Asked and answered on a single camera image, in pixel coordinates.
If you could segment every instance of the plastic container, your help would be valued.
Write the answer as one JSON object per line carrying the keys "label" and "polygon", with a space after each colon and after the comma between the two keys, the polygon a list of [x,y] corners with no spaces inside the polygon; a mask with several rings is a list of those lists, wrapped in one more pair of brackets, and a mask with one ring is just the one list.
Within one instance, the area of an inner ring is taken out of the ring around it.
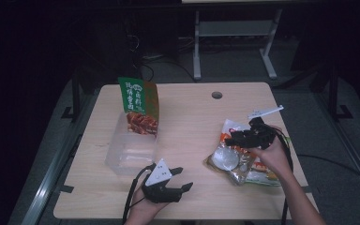
{"label": "plastic container", "polygon": [[128,131],[124,112],[118,118],[105,159],[117,175],[136,176],[144,167],[155,161],[157,137]]}

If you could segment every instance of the hand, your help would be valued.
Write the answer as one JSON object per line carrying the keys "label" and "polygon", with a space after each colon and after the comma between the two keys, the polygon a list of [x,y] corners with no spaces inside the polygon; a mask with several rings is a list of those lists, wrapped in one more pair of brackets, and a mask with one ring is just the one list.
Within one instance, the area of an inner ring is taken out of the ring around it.
{"label": "hand", "polygon": [[264,150],[260,148],[249,148],[247,150],[258,156],[262,163],[273,171],[278,178],[283,177],[285,174],[292,173],[288,159],[286,159],[285,156],[284,146],[278,137]]}
{"label": "hand", "polygon": [[127,225],[142,225],[151,222],[157,213],[163,209],[168,202],[153,203],[147,199],[144,199],[144,193],[139,187],[133,194],[131,201],[129,216],[127,217]]}

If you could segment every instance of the black cable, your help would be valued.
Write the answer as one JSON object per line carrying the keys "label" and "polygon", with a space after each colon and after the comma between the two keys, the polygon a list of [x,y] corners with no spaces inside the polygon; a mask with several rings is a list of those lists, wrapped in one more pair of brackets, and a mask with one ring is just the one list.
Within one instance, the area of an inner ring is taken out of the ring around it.
{"label": "black cable", "polygon": [[344,164],[342,164],[342,163],[340,163],[340,162],[336,162],[336,161],[334,161],[334,160],[332,160],[332,159],[325,158],[325,157],[318,157],[318,156],[306,155],[306,154],[297,154],[297,156],[298,156],[298,157],[304,157],[304,158],[316,158],[316,159],[320,159],[320,160],[323,160],[323,161],[327,161],[327,162],[336,164],[336,165],[338,165],[339,167],[342,167],[342,168],[344,168],[344,169],[346,169],[346,170],[348,170],[348,171],[350,171],[350,172],[352,172],[352,173],[354,173],[354,174],[356,174],[357,176],[360,177],[360,172],[357,171],[356,169],[354,169],[354,168],[352,168],[352,167],[349,167],[349,166],[347,166],[347,165],[344,165]]}
{"label": "black cable", "polygon": [[129,212],[129,209],[131,206],[135,205],[136,203],[139,203],[140,201],[138,202],[135,202],[134,204],[130,205],[130,202],[131,202],[131,199],[133,197],[133,193],[134,193],[134,190],[136,189],[136,186],[137,186],[137,182],[140,178],[140,176],[145,172],[145,171],[152,171],[154,168],[156,167],[156,164],[153,163],[152,165],[150,166],[146,166],[144,169],[142,169],[139,174],[137,174],[136,178],[133,179],[132,183],[131,183],[131,187],[130,187],[130,190],[129,190],[129,194],[127,195],[127,202],[125,204],[125,210],[124,210],[124,215],[122,216],[122,224],[125,224],[127,222],[127,219],[128,219],[128,212]]}
{"label": "black cable", "polygon": [[151,77],[150,77],[150,79],[147,80],[148,82],[151,82],[151,81],[153,80],[153,78],[154,78],[154,75],[155,75],[154,70],[153,70],[151,67],[147,66],[146,64],[141,64],[140,66],[141,66],[141,67],[149,68],[149,69],[151,70]]}
{"label": "black cable", "polygon": [[[293,160],[292,160],[292,156],[291,156],[291,148],[289,146],[289,142],[286,139],[285,134],[282,132],[282,130],[280,130],[278,128],[271,127],[268,125],[264,125],[264,126],[271,129],[272,131],[276,132],[276,135],[279,138],[279,141],[281,142],[282,146],[284,147],[284,153],[285,153],[286,159],[288,160],[289,166],[291,167],[291,171],[293,172]],[[282,225],[286,224],[287,215],[288,215],[288,202],[285,198],[285,201],[283,203],[283,208],[282,208],[282,218],[281,218]]]}
{"label": "black cable", "polygon": [[185,68],[185,67],[183,67],[183,66],[181,66],[180,64],[178,64],[178,63],[174,63],[174,62],[171,62],[171,61],[164,61],[164,62],[150,62],[151,64],[174,64],[174,65],[176,65],[176,66],[178,66],[178,67],[180,67],[180,68],[182,68],[185,72],[186,72],[186,74],[192,79],[192,81],[194,81],[194,82],[196,82],[196,80],[194,79],[194,76],[192,76],[191,75],[191,73],[189,73],[188,72],[188,70]]}

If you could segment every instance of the metal frame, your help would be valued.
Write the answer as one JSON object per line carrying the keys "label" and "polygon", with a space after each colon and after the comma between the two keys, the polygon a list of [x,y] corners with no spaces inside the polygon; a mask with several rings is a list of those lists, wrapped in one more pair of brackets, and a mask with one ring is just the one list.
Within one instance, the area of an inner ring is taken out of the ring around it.
{"label": "metal frame", "polygon": [[200,60],[200,37],[219,37],[219,36],[267,36],[267,43],[260,49],[262,61],[264,62],[270,79],[276,79],[277,74],[271,63],[269,53],[273,45],[274,37],[278,28],[279,18],[282,9],[277,9],[274,20],[270,21],[230,21],[230,22],[201,22],[200,12],[195,13],[195,44],[194,44],[194,79],[200,80],[201,60]]}

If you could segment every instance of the food package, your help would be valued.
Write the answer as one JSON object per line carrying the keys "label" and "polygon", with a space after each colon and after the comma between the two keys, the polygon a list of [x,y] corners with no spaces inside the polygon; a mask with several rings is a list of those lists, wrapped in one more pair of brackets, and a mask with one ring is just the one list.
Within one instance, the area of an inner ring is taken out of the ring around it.
{"label": "food package", "polygon": [[158,133],[159,103],[157,86],[134,78],[118,78],[121,86],[127,129],[139,134]]}
{"label": "food package", "polygon": [[225,139],[231,138],[232,131],[250,129],[249,125],[226,119],[221,130],[217,148],[204,164],[209,168],[228,174],[237,185],[256,183],[267,186],[279,186],[276,175],[260,159],[238,146],[226,146]]}

